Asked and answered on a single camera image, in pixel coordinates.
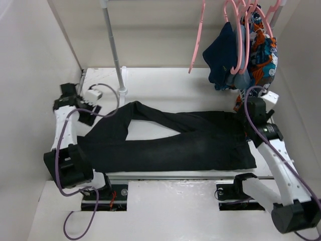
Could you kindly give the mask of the black trousers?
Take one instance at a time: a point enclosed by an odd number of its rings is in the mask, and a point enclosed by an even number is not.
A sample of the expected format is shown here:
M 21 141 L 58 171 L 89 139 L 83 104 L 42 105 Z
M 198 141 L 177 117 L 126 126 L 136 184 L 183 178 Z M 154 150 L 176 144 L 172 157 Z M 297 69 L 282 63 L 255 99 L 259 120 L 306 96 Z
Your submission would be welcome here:
M 127 140 L 132 120 L 150 121 L 177 132 L 154 140 Z M 101 173 L 234 171 L 255 169 L 242 124 L 232 112 L 163 112 L 139 101 L 102 118 L 77 142 Z

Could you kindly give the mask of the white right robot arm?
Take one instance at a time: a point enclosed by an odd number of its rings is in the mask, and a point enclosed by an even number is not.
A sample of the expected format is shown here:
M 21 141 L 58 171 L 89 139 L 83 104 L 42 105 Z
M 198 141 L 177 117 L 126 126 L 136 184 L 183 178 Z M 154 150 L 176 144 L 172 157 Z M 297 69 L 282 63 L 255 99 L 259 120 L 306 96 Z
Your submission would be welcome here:
M 255 175 L 247 174 L 232 185 L 236 197 L 252 197 L 271 215 L 276 229 L 298 233 L 320 222 L 320 200 L 295 170 L 278 126 L 268 122 L 274 111 L 266 110 L 263 98 L 245 100 L 240 115 L 247 136 L 264 158 L 278 192 L 265 186 Z

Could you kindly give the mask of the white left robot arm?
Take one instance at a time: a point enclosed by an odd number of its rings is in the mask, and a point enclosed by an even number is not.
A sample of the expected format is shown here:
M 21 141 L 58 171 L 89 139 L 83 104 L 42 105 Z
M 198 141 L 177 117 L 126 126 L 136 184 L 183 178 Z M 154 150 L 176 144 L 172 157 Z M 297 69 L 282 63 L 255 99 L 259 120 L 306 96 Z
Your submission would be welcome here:
M 80 95 L 73 83 L 60 88 L 61 95 L 53 104 L 55 139 L 51 150 L 44 154 L 44 163 L 60 190 L 78 187 L 85 195 L 95 191 L 99 198 L 107 199 L 112 194 L 110 180 L 92 167 L 78 145 L 76 130 L 77 123 L 93 126 L 101 110 L 97 102 L 103 93 L 91 87 Z

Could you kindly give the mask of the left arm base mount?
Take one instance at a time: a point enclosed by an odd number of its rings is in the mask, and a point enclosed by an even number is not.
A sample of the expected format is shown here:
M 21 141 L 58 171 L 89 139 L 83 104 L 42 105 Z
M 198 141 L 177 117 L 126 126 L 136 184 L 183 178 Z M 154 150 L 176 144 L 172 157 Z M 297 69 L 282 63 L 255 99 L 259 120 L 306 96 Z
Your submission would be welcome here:
M 93 211 L 96 205 L 96 193 L 91 190 L 82 192 L 81 211 Z M 112 191 L 99 190 L 97 211 L 126 211 L 128 183 L 112 184 Z

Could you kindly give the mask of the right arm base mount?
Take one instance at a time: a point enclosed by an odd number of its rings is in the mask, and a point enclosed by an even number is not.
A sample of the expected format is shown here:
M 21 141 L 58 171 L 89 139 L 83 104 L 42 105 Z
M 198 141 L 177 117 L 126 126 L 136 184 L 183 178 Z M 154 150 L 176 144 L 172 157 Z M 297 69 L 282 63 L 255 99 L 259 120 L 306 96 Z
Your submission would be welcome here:
M 265 211 L 253 198 L 237 191 L 233 183 L 216 183 L 214 197 L 220 211 Z

